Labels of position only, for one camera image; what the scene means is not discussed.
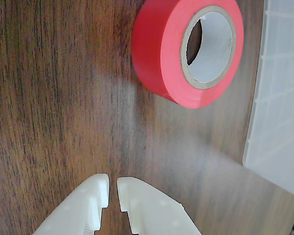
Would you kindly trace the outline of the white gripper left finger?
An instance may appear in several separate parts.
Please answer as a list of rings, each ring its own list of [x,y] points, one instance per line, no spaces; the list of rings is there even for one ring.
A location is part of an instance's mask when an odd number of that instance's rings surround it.
[[[95,174],[82,182],[42,222],[35,235],[93,235],[109,205],[109,177]]]

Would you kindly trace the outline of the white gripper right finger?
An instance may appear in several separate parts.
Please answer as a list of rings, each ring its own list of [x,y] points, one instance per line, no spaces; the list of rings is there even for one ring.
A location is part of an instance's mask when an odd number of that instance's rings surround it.
[[[134,178],[117,179],[120,209],[134,235],[199,235],[183,205],[152,185]]]

